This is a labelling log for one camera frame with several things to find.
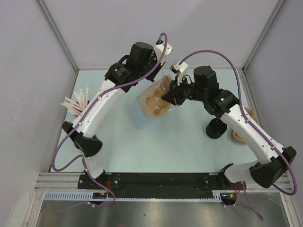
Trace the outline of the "light blue paper bag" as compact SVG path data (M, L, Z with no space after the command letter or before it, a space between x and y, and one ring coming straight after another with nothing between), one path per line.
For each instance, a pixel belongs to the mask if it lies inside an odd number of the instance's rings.
M130 108L130 118L133 122L133 124L136 126L136 128L138 129L142 129L144 128L146 125L148 125L149 123L159 119L157 117L152 117L151 115L149 115L146 111L146 109L143 106L143 96L146 94L146 90L148 89L148 87L134 100L132 107ZM174 110L176 109L177 106L170 104L170 108L168 109L168 111Z

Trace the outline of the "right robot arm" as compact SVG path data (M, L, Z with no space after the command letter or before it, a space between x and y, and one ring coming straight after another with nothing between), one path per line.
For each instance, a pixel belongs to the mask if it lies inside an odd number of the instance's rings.
M254 162L224 167L224 174L218 178L219 186L229 190L239 181L254 181L263 188L273 186L289 169L296 156L295 149L284 147L270 137L232 92L219 88L216 73L210 66L195 68L195 81L190 83L185 77L186 66L171 66L170 69L176 77L162 99L173 105L182 105L187 99L202 102L205 110L232 128L257 158Z

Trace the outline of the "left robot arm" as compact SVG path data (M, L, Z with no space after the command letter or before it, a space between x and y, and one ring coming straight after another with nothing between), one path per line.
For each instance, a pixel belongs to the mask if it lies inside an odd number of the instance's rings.
M98 126L114 103L138 84L138 79L154 81L172 51L173 47L163 41L155 46L136 42L129 54L110 66L100 89L82 113L72 122L63 123L62 129L83 156L85 169L90 173L88 183L94 189L105 183L104 168L98 162L103 146L95 135Z

